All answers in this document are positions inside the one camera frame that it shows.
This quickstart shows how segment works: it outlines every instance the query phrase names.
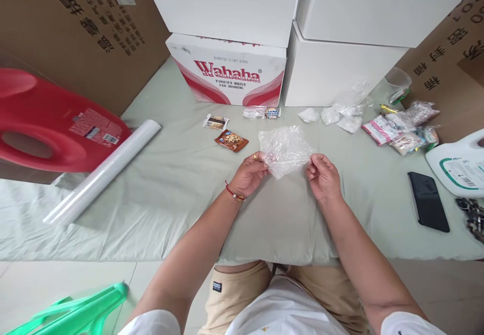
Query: white plastic jug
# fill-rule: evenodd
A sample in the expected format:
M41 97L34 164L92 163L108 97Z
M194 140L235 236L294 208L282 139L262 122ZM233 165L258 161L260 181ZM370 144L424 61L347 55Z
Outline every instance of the white plastic jug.
M454 195L465 198L484 197L484 147L478 145L484 129L455 143L445 143L425 157L435 175Z

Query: red string bracelet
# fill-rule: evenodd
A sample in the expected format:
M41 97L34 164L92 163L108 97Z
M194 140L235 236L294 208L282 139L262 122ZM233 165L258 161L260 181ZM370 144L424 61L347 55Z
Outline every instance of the red string bracelet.
M245 201L245 200L246 200L246 199L245 199L245 198L244 198L242 195L237 196L236 194L234 194L234 193L232 192L232 190L230 190L230 189L228 188L228 183L227 183L227 180L225 180L225 188L226 188L226 189L227 189L227 191L228 191L228 192L229 192L229 193L232 195L232 197L237 198L237 200L238 200L238 201Z

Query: green plastic stool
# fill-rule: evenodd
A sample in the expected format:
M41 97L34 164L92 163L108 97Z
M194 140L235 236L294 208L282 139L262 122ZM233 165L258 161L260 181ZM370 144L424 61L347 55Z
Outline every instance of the green plastic stool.
M41 325L43 327L33 332L32 335L78 335L81 333L101 335L106 317L122 304L127 296L128 285L120 282L93 296L79 300L66 297L39 312L28 323L6 335L27 335Z

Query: white floor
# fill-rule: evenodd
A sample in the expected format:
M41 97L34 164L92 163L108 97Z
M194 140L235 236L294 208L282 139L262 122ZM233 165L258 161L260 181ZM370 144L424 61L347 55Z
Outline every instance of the white floor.
M430 320L448 335L484 333L484 262L392 261ZM128 299L112 312L104 334L117 333L141 297L158 262L0 262L0 333L27 321L66 296L95 293L116 282L130 285ZM198 292L185 334L205 321L209 279Z

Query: smartphone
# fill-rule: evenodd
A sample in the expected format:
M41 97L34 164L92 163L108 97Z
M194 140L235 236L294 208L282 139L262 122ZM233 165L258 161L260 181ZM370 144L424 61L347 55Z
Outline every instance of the smartphone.
M418 222L438 231L450 232L444 207L440 201L435 180L429 176L409 172L408 177L413 190L413 198L417 207Z

